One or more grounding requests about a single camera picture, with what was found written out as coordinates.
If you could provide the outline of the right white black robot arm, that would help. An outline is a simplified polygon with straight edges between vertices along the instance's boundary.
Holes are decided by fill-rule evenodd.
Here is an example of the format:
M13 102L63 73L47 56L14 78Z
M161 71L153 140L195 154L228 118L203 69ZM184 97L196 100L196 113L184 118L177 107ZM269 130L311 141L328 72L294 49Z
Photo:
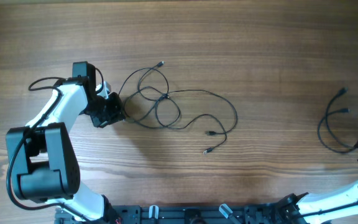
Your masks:
M324 223L358 215L358 180L325 194L290 195L277 202L275 214L284 223Z

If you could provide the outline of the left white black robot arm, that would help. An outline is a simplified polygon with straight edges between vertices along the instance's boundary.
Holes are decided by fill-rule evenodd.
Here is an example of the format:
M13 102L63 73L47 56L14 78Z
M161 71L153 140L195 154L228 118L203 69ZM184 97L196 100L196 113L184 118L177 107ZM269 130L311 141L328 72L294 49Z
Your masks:
M106 196L81 181L80 168L69 132L85 114L96 128L124 120L122 101L106 82L96 83L94 65L73 63L70 78L56 77L52 97L25 126L6 134L9 165L6 189L11 202L23 209L30 200L33 210L59 207L82 223L121 223Z

